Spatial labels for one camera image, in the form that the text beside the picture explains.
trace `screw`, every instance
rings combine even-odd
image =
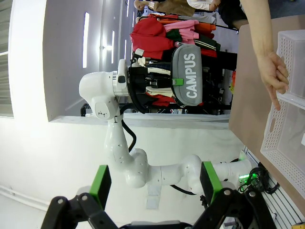
[[[85,200],[88,199],[88,197],[87,197],[86,195],[83,195],[83,196],[81,197],[81,199],[85,201]]]
[[[231,194],[231,191],[230,191],[230,190],[225,190],[225,191],[224,191],[224,194],[225,194],[226,196],[229,196],[229,195]]]
[[[250,197],[255,197],[255,195],[256,195],[256,193],[253,192],[253,191],[249,193],[249,196],[250,196]]]

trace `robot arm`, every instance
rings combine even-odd
[[[92,108],[93,113],[101,120],[108,121],[105,139],[105,152],[110,167],[125,174],[126,182],[132,187],[150,185],[177,184],[182,177],[187,178],[189,189],[203,193],[200,182],[202,161],[197,155],[190,155],[180,163],[168,166],[151,166],[142,149],[133,149],[130,153],[124,134],[119,110],[119,96],[128,96],[128,71],[125,60],[120,60],[118,71],[90,73],[80,82],[80,95]],[[220,180],[228,179],[236,187],[240,175],[248,174],[251,164],[248,160],[214,165]]]

